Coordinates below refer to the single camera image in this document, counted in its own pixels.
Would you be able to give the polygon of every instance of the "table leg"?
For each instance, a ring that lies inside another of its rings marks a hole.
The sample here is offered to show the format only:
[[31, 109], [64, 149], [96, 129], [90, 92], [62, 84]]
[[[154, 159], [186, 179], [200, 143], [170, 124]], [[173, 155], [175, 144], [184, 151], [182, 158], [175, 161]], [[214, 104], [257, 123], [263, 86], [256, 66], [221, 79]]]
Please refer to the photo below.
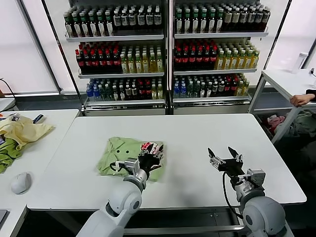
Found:
[[287, 129], [290, 127], [291, 123], [295, 120], [296, 116], [299, 114], [299, 112], [302, 110], [302, 107], [293, 107], [286, 117], [285, 121], [283, 122], [282, 126], [277, 130], [277, 133], [272, 139], [272, 143], [276, 144], [285, 134]]
[[254, 109], [256, 107], [257, 101], [259, 99], [259, 96], [262, 93], [263, 88], [265, 88], [266, 82], [267, 81], [265, 80], [265, 77], [263, 75], [261, 75], [260, 82], [258, 84], [256, 92], [255, 92], [254, 96], [252, 97], [252, 100], [251, 100], [251, 103], [250, 103], [250, 106], [249, 106], [249, 109], [248, 109], [248, 113], [250, 113], [250, 114], [253, 113], [253, 111], [254, 111]]

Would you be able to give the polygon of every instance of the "green cloth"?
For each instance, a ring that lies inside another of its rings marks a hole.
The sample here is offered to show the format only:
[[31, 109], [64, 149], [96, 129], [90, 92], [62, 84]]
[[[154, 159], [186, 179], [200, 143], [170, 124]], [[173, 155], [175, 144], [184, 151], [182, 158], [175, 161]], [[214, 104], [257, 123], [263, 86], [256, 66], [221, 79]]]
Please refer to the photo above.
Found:
[[[125, 161], [128, 158], [138, 158], [141, 152], [141, 145], [146, 142], [137, 141], [132, 138], [111, 137], [106, 146], [106, 150], [97, 164], [100, 175], [120, 175], [126, 176], [127, 171], [122, 169], [120, 172], [114, 172], [110, 168], [110, 164], [116, 161]], [[161, 167], [150, 172], [149, 180], [157, 181], [163, 174], [164, 159], [160, 161]]]
[[18, 143], [11, 138], [6, 138], [5, 142], [0, 145], [0, 173], [11, 165], [15, 158], [21, 156], [21, 152], [16, 150]]

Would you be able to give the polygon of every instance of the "yellow cloth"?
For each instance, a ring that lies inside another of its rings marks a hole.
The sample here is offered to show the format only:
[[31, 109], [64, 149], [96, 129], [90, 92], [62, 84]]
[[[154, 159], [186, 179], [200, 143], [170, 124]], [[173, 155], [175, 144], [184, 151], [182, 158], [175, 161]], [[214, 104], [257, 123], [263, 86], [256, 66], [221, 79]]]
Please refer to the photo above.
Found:
[[0, 135], [11, 138], [18, 143], [16, 150], [21, 150], [29, 142], [35, 142], [49, 132], [53, 126], [48, 124], [33, 124], [27, 117], [19, 115], [18, 121], [12, 121], [12, 116], [0, 121]]

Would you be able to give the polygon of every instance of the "white wall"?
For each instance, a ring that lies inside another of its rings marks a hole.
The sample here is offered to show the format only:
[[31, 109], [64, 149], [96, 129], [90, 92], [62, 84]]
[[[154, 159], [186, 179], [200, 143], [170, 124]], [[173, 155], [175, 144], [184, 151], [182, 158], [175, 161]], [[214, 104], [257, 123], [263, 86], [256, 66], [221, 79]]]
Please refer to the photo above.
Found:
[[[15, 1], [2, 0], [1, 6], [0, 78], [15, 93], [56, 92]], [[0, 89], [10, 93], [3, 82]]]

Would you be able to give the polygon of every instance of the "folded cloth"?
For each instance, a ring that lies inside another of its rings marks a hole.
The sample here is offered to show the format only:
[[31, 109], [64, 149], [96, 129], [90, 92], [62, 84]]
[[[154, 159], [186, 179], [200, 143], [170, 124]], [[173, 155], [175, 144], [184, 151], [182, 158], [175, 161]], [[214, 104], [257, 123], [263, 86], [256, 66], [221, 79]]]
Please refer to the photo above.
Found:
[[15, 149], [16, 146], [17, 142], [10, 138], [6, 138], [5, 142], [0, 145], [0, 173], [4, 172], [15, 158], [21, 156], [21, 152]]
[[21, 115], [9, 116], [0, 121], [0, 135], [16, 141], [18, 151], [27, 143], [37, 141], [52, 128], [53, 126], [48, 124], [33, 124], [31, 119]]
[[[141, 152], [141, 147], [144, 143], [142, 141], [137, 141], [132, 138], [123, 137], [111, 137], [106, 146], [106, 150], [97, 164], [100, 175], [121, 175], [126, 176], [127, 171], [122, 169], [119, 172], [115, 172], [110, 168], [110, 164], [115, 161], [125, 161], [128, 158], [138, 158]], [[163, 142], [154, 142], [158, 146], [163, 145]], [[157, 181], [159, 177], [163, 174], [164, 170], [164, 159], [160, 161], [161, 168], [155, 169], [150, 172], [149, 180]]]

